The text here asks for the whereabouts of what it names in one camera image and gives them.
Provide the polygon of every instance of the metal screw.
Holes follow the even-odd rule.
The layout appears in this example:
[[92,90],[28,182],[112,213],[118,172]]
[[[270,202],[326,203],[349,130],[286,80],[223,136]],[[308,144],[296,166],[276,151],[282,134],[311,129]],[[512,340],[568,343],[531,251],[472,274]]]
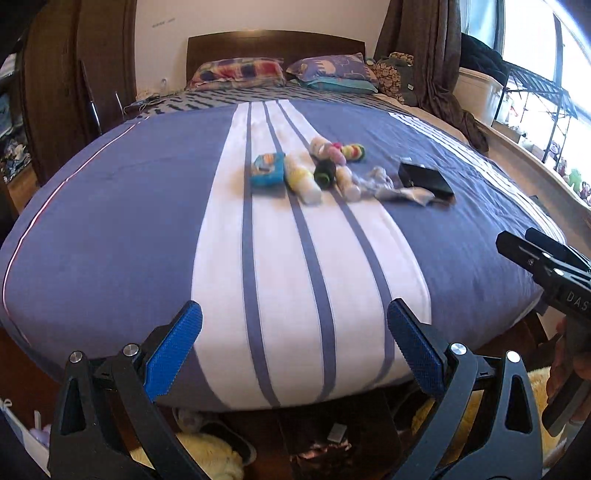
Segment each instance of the metal screw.
[[139,347],[135,343],[130,343],[123,347],[123,354],[125,356],[134,356],[139,352]]
[[509,350],[507,352],[507,360],[509,360],[509,362],[513,362],[514,364],[518,364],[519,360],[521,360],[521,357],[519,356],[519,354],[517,352],[514,352],[513,350]]
[[77,364],[80,360],[82,360],[82,352],[79,352],[78,350],[76,352],[72,352],[70,355],[70,362]]
[[453,343],[452,344],[452,352],[456,355],[464,355],[468,349],[462,345],[461,343]]

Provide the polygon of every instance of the yellow plush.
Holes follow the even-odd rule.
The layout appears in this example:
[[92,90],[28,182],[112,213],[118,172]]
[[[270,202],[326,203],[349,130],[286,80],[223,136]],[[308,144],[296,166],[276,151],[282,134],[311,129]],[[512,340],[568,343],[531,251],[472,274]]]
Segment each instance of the yellow plush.
[[[530,372],[528,376],[530,378],[531,388],[534,391],[535,403],[538,407],[538,415],[540,417],[541,422],[542,412],[544,411],[548,403],[548,395],[546,394],[546,382],[548,381],[548,377],[550,376],[550,368],[548,367],[541,368],[539,370],[534,370],[533,372]],[[445,454],[445,457],[443,458],[443,463],[445,465],[456,461],[460,457],[462,448],[466,443],[468,434],[470,433],[470,429],[472,428],[472,424],[474,423],[474,419],[476,418],[476,413],[478,412],[478,406],[480,405],[481,399],[482,391],[472,393],[472,396],[470,397],[470,400],[468,402],[468,406],[466,407],[466,411],[464,412],[464,416],[462,417],[462,421],[460,422],[456,434],[454,435],[452,442]],[[417,434],[420,426],[427,418],[433,404],[434,400],[428,400],[421,408],[417,410],[411,426],[413,435]],[[546,458],[556,448],[560,436],[552,438],[543,426],[541,427],[541,430],[542,449],[544,452],[544,458]]]
[[[204,433],[177,433],[186,451],[212,480],[242,480],[242,458],[223,440]],[[152,468],[143,448],[131,452],[132,458]]]

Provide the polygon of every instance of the white wall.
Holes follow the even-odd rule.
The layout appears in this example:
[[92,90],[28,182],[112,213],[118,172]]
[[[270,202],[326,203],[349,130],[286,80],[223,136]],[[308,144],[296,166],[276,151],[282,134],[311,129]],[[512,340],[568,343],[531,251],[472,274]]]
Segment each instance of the white wall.
[[138,93],[186,84],[187,39],[263,28],[338,35],[365,42],[372,55],[389,0],[138,0],[135,79]]

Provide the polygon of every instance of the purple pillow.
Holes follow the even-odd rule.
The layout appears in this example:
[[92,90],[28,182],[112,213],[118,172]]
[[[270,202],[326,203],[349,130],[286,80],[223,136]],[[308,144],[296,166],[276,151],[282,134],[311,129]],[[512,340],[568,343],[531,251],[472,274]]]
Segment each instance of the purple pillow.
[[295,75],[302,82],[332,77],[351,80],[367,80],[373,85],[378,79],[365,64],[363,55],[327,55],[311,59],[298,60],[290,65],[287,73]]

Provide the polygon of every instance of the headboard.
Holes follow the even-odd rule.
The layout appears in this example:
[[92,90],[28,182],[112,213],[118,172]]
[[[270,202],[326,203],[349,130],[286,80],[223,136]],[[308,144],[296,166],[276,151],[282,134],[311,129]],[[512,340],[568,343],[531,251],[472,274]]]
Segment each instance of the headboard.
[[296,60],[321,55],[345,55],[361,52],[365,43],[351,38],[321,33],[287,30],[246,30],[190,37],[187,45],[187,82],[201,64],[235,57],[272,57],[283,59],[286,69]]

